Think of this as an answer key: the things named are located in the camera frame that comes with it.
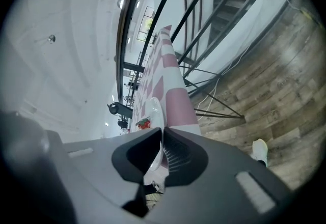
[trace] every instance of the white sneaker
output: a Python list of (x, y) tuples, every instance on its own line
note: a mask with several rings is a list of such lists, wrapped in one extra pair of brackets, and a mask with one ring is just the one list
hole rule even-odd
[(257, 161), (263, 161), (267, 167), (268, 147), (264, 140), (258, 139), (253, 142), (253, 158)]

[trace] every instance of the wooden floor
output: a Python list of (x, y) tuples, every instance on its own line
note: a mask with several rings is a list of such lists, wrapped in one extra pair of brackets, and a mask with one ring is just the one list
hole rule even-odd
[[(294, 2), (311, 8), (307, 0)], [(292, 189), (307, 181), (323, 154), (324, 34), (325, 30), (314, 21), (288, 7), (263, 40), (218, 84), (215, 96), (243, 114), (244, 119), (199, 121), (205, 137), (237, 146), (246, 153), (251, 152), (254, 140), (265, 140), (269, 169)], [(195, 108), (204, 97), (198, 94), (192, 98)], [(200, 109), (207, 109), (210, 100), (207, 98)], [(209, 110), (233, 114), (215, 101)]]

